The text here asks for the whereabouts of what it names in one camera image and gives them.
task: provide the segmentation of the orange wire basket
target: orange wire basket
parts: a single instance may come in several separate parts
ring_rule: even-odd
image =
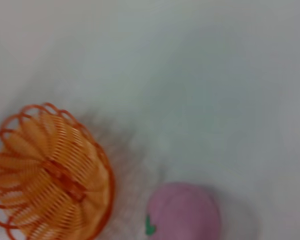
[[[17,229],[26,240],[92,240],[114,191],[105,152],[66,110],[29,105],[1,125],[0,226],[9,239]]]

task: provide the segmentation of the pink toy tomato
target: pink toy tomato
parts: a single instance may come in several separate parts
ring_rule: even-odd
[[[221,218],[202,187],[168,183],[150,198],[145,226],[150,240],[219,240]]]

